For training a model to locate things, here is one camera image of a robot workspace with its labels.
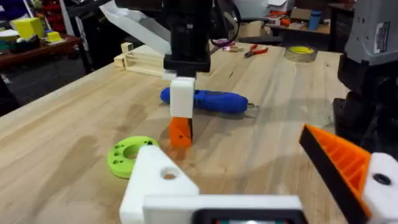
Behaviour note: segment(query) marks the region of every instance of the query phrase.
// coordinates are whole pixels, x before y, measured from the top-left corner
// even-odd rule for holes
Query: green ring
[[[147,136],[133,136],[119,141],[107,155],[111,172],[120,178],[130,178],[136,159],[128,158],[128,156],[137,155],[140,147],[150,142],[159,147],[155,140]]]

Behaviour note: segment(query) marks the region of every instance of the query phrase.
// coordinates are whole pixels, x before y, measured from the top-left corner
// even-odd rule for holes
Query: screwdriver handle
[[[170,88],[160,93],[160,99],[170,104]],[[236,93],[222,91],[195,90],[193,107],[220,113],[243,113],[248,108],[248,99]]]

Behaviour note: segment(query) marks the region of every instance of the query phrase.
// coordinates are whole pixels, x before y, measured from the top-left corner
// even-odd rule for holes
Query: red pliers handle
[[[268,52],[268,47],[261,49],[261,50],[255,50],[257,48],[257,46],[258,46],[258,44],[253,44],[250,47],[250,50],[244,54],[244,57],[249,58],[249,57],[252,57],[253,55],[264,54],[264,53]]]

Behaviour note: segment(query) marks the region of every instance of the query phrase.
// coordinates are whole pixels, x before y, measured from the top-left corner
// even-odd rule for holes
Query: orange block
[[[340,176],[360,202],[366,215],[370,217],[371,212],[362,201],[362,194],[371,154],[352,142],[320,128],[307,124],[305,128],[317,140],[323,152],[329,157]]]
[[[172,118],[169,125],[169,134],[172,146],[191,146],[192,136],[189,118]]]

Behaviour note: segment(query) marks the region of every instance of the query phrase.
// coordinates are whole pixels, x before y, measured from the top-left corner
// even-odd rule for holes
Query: yellow tape
[[[284,57],[293,62],[313,62],[317,57],[317,51],[311,47],[292,46],[287,47]]]

